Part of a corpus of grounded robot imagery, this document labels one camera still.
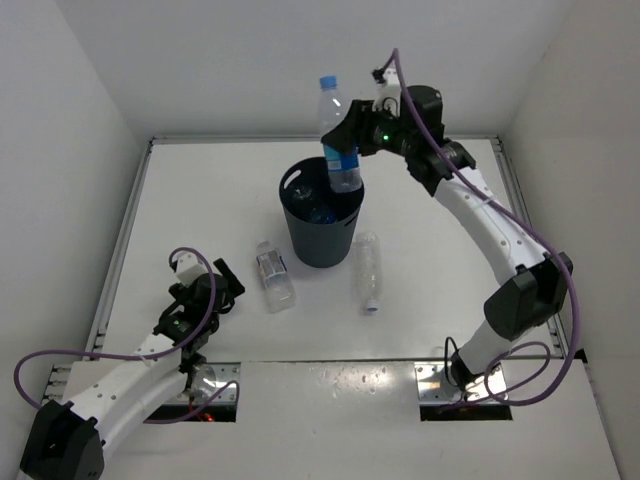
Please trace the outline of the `blue label bottle white cap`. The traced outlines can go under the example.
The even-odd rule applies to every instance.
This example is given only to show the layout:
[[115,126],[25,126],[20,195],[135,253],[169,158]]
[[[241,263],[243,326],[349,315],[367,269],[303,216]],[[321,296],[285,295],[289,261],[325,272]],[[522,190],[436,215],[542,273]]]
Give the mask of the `blue label bottle white cap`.
[[320,194],[311,186],[299,185],[291,194],[291,211],[298,218],[312,224],[328,225],[336,222],[336,215]]

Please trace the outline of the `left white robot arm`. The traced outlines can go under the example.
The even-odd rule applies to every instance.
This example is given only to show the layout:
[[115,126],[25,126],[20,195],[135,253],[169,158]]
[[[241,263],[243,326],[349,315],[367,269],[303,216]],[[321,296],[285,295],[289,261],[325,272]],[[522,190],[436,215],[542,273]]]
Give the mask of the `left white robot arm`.
[[19,463],[27,477],[99,478],[119,444],[181,394],[190,401],[181,421],[216,401],[235,410],[238,378],[216,374],[199,351],[245,288],[223,259],[208,263],[192,249],[173,252],[169,264],[173,301],[135,352],[81,393],[38,409]]

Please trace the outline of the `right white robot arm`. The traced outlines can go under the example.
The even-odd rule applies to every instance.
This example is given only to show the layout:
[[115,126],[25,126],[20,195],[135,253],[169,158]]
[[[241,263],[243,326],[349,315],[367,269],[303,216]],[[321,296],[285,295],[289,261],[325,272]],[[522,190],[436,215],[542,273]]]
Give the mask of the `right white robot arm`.
[[444,135],[438,90],[414,85],[399,99],[354,100],[320,123],[322,144],[336,154],[386,151],[404,158],[410,175],[461,224],[491,267],[498,288],[484,320],[445,368],[462,389],[491,371],[530,330],[558,313],[573,265],[494,199],[475,159]]

